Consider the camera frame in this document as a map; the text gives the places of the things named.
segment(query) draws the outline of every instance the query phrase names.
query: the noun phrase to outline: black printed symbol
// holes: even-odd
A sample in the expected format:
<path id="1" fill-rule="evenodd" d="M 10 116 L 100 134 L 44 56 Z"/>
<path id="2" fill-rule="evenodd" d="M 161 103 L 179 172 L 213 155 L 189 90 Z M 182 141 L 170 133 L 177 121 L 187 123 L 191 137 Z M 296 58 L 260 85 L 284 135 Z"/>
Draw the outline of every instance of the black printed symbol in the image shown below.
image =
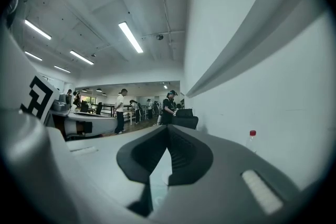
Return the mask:
<path id="1" fill-rule="evenodd" d="M 33 87 L 35 85 L 39 87 L 46 94 L 41 104 L 37 102 L 39 95 L 33 90 Z M 21 104 L 20 108 L 22 109 L 23 112 L 30 114 L 33 113 L 33 109 L 36 109 L 37 110 L 36 116 L 39 119 L 41 119 L 44 109 L 46 109 L 46 106 L 48 104 L 51 95 L 53 94 L 53 91 L 49 89 L 42 81 L 40 81 L 40 79 L 37 76 L 35 76 L 29 87 L 31 88 L 29 95 L 32 97 L 30 104 L 28 108 L 26 108 L 23 104 Z"/>

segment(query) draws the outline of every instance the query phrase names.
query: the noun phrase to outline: white t-shirt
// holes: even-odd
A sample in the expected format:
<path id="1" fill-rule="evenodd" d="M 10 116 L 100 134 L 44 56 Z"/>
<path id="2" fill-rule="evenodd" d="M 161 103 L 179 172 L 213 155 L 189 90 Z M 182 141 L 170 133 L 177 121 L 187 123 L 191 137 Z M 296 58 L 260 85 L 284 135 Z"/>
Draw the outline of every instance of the white t-shirt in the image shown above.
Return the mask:
<path id="1" fill-rule="evenodd" d="M 137 103 L 132 103 L 132 107 L 134 110 L 138 110 L 139 109 L 139 106 Z"/>
<path id="2" fill-rule="evenodd" d="M 153 102 L 152 101 L 149 101 L 148 102 L 148 109 L 152 109 L 153 108 Z"/>
<path id="3" fill-rule="evenodd" d="M 117 108 L 117 110 L 116 110 L 117 112 L 123 112 L 124 111 L 124 96 L 122 96 L 122 94 L 117 97 L 117 100 L 115 102 L 115 107 L 119 106 L 120 103 L 122 103 L 122 105 Z"/>

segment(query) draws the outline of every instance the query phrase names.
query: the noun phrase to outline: black pants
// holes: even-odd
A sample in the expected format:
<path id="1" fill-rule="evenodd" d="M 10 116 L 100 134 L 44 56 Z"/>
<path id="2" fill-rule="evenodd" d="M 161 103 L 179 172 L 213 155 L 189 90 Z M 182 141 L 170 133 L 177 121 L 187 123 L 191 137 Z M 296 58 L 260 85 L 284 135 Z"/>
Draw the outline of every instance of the black pants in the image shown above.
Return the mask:
<path id="1" fill-rule="evenodd" d="M 148 109 L 148 119 L 152 119 L 153 118 L 153 110 Z"/>
<path id="2" fill-rule="evenodd" d="M 136 110 L 135 111 L 135 123 L 139 122 L 139 118 L 140 118 L 140 112 L 139 112 L 139 110 Z"/>
<path id="3" fill-rule="evenodd" d="M 162 125 L 172 124 L 172 120 L 173 120 L 172 114 L 169 114 L 168 112 L 162 113 L 162 118 L 161 118 Z"/>
<path id="4" fill-rule="evenodd" d="M 118 125 L 114 131 L 116 134 L 124 130 L 124 112 L 117 111 L 117 121 L 118 121 Z"/>

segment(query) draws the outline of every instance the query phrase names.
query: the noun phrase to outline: ceiling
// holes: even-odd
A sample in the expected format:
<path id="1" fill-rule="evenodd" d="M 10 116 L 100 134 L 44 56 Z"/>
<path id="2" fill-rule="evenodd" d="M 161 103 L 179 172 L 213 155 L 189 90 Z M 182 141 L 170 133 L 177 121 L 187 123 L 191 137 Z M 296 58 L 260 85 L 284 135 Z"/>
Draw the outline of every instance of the ceiling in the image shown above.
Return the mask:
<path id="1" fill-rule="evenodd" d="M 13 34 L 23 49 L 52 55 L 55 61 L 52 65 L 68 70 L 89 66 L 71 55 L 71 50 L 93 62 L 106 64 L 183 59 L 187 0 L 166 0 L 166 14 L 163 0 L 24 1 L 24 18 L 16 18 L 21 28 L 16 28 Z M 52 39 L 24 25 L 25 18 Z M 123 21 L 128 23 L 144 53 L 138 54 L 120 30 L 118 23 Z M 152 35 L 155 33 L 163 33 L 163 40 L 157 40 Z"/>

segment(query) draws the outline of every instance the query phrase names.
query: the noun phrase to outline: black t-shirt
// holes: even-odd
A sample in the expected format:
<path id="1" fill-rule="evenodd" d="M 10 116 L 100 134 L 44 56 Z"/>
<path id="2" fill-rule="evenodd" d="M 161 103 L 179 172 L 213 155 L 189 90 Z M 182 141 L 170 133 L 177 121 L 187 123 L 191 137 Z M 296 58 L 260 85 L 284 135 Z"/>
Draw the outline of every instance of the black t-shirt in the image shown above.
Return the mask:
<path id="1" fill-rule="evenodd" d="M 73 101 L 73 104 L 74 105 L 76 105 L 76 106 L 78 106 L 78 104 L 79 104 L 79 95 L 78 95 L 78 98 L 77 99 L 75 99 L 74 101 Z"/>
<path id="2" fill-rule="evenodd" d="M 163 100 L 162 124 L 172 123 L 173 115 L 164 109 L 166 106 L 168 106 L 170 110 L 174 111 L 174 101 L 169 100 L 169 98 Z"/>

